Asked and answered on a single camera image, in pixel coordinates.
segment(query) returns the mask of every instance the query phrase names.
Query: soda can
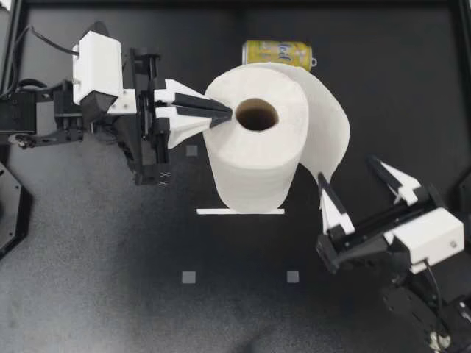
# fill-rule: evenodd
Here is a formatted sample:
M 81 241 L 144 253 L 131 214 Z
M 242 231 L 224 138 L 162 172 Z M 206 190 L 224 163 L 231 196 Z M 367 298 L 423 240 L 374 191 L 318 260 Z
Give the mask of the soda can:
M 317 65 L 312 48 L 302 42 L 248 40 L 242 46 L 242 65 L 268 62 L 299 66 L 307 71 Z

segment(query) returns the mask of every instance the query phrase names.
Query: white tape marker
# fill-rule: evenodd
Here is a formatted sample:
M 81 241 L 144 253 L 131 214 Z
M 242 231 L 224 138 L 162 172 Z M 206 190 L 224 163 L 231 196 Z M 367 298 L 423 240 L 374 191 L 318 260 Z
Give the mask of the white tape marker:
M 199 215 L 284 215 L 285 209 L 277 208 L 267 213 L 239 213 L 230 208 L 197 208 L 196 213 Z

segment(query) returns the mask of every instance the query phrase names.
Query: black work surface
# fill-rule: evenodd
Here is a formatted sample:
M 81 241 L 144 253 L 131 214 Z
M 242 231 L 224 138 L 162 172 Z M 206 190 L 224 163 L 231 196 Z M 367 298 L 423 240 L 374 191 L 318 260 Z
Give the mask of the black work surface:
M 364 158 L 375 153 L 449 198 L 470 164 L 450 13 L 404 8 L 62 8 L 27 22 L 71 46 L 95 20 L 123 48 L 157 46 L 160 72 L 204 91 L 240 64 L 249 38 L 311 43 L 313 71 L 350 119 L 333 186 L 354 220 L 391 199 Z M 28 37 L 22 77 L 71 75 L 71 58 Z M 40 107 L 42 132 L 52 107 Z M 185 145 L 198 145 L 186 157 Z M 2 352 L 428 352 L 384 307 L 384 278 L 326 272 L 316 186 L 300 167 L 286 215 L 198 216 L 222 207 L 201 136 L 171 153 L 174 184 L 136 187 L 117 146 L 21 151 L 9 167 L 35 198 L 28 238 L 0 262 Z M 286 271 L 300 272 L 299 284 Z M 182 285 L 181 271 L 196 271 Z

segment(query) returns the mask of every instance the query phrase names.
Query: paper towel roll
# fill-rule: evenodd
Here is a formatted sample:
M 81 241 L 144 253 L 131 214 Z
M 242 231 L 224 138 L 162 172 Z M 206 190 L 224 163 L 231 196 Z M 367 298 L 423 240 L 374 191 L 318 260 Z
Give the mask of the paper towel roll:
M 279 84 L 275 79 L 277 75 L 268 74 L 267 70 L 282 74 L 285 83 Z M 297 89 L 284 89 L 289 87 L 286 79 L 290 79 L 291 84 L 296 82 L 299 85 Z M 216 78 L 208 87 L 206 95 L 221 101 L 236 112 L 243 100 L 269 92 L 269 103 L 276 109 L 280 103 L 288 101 L 287 98 L 291 97 L 291 94 L 298 95 L 299 87 L 307 97 L 309 112 L 307 139 L 302 147 L 300 162 L 315 179 L 317 174 L 322 172 L 327 180 L 330 180 L 347 150 L 350 125 L 332 93 L 306 70 L 278 63 L 243 65 Z M 291 164 L 286 168 L 278 165 L 280 170 L 270 168 L 266 164 L 264 172 L 261 173 L 257 163 L 251 164 L 251 149 L 245 148 L 245 136 L 250 136 L 253 139 L 251 143 L 256 144 L 262 136 L 258 134 L 247 134 L 235 116 L 230 123 L 204 133 L 219 196 L 228 207 L 242 213 L 265 213 L 278 207 L 288 193 L 297 166 L 294 160 L 291 160 Z M 274 144 L 279 147 L 277 143 L 279 142 L 269 141 L 267 138 L 263 145 L 257 146 L 267 147 Z M 270 152 L 268 155 L 270 163 L 274 163 L 273 158 L 277 159 L 277 155 Z M 278 177 L 278 183 L 270 182 L 272 179 L 278 180 Z
M 316 181 L 320 172 L 330 181 L 347 151 L 350 139 L 348 117 L 337 99 L 320 80 L 303 68 L 280 63 L 255 63 L 250 66 L 279 71 L 301 85 L 308 98 L 309 130 L 300 162 Z
M 216 188 L 241 213 L 280 206 L 308 133 L 308 101 L 285 74 L 245 65 L 217 77 L 206 95 L 231 107 L 231 121 L 204 132 Z

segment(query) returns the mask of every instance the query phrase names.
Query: wire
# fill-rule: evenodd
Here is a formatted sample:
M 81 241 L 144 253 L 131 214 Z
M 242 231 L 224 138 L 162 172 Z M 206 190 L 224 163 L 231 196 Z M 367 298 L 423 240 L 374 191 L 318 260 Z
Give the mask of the wire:
M 443 307 L 442 307 L 442 293 L 440 292 L 440 287 L 436 281 L 435 275 L 433 274 L 432 268 L 428 263 L 428 260 L 424 260 L 425 267 L 427 268 L 428 274 L 430 274 L 429 282 L 435 289 L 436 300 L 437 300 L 437 316 L 435 323 L 435 332 L 436 332 L 436 343 L 438 344 L 441 352 L 446 352 L 445 348 L 440 342 L 440 328 L 441 328 L 441 319 L 443 318 Z
M 37 38 L 41 39 L 44 43 L 49 44 L 51 47 L 56 48 L 59 51 L 63 51 L 66 54 L 79 56 L 78 51 L 73 51 L 73 50 L 64 48 L 63 46 L 60 46 L 57 43 L 54 43 L 52 40 L 44 37 L 41 33 L 36 32 L 33 26 L 28 26 L 27 28 L 30 28 L 32 34 L 34 34 Z
M 41 82 L 37 79 L 22 79 L 18 82 L 18 88 L 23 88 L 27 86 L 33 86 L 38 88 L 45 88 L 47 85 L 44 82 Z
M 66 54 L 71 54 L 71 55 L 79 55 L 77 51 L 72 51 L 69 49 L 66 49 L 59 44 L 54 43 L 52 40 L 44 37 L 41 33 L 36 32 L 35 28 L 33 26 L 27 26 L 21 31 L 20 35 L 16 38 L 15 44 L 13 45 L 13 52 L 12 52 L 12 84 L 11 86 L 7 89 L 7 91 L 3 94 L 0 95 L 0 99 L 6 99 L 10 94 L 14 93 L 16 88 L 18 87 L 18 64 L 16 62 L 16 53 L 18 51 L 19 45 L 21 41 L 24 39 L 26 36 L 27 32 L 31 30 L 31 33 L 41 39 L 44 43 L 52 46 L 53 48 L 65 52 Z

